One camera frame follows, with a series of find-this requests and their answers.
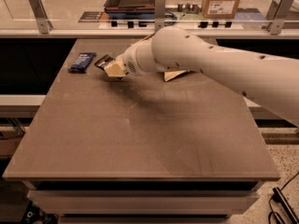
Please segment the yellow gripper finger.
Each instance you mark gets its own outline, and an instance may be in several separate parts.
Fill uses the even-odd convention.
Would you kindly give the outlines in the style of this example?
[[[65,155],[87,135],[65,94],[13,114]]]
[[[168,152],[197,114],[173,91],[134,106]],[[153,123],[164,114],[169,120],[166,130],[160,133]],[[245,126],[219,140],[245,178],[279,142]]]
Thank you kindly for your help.
[[[109,63],[104,70],[109,77],[125,77],[128,74],[123,62],[118,61]]]

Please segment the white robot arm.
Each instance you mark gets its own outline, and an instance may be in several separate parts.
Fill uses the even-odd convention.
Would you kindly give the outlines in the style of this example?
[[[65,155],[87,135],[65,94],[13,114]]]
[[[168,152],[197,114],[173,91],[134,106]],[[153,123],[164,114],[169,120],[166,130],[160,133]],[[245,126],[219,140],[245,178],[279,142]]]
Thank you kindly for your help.
[[[201,73],[299,126],[299,61],[228,49],[169,26],[131,45],[105,67],[110,77],[156,72]]]

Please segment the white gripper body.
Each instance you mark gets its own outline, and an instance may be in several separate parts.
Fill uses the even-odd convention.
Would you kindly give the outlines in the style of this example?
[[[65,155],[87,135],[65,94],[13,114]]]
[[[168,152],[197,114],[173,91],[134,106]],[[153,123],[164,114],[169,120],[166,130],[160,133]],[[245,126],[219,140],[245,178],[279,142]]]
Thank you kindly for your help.
[[[138,75],[138,67],[136,61],[136,46],[130,46],[123,54],[117,56],[122,75]]]

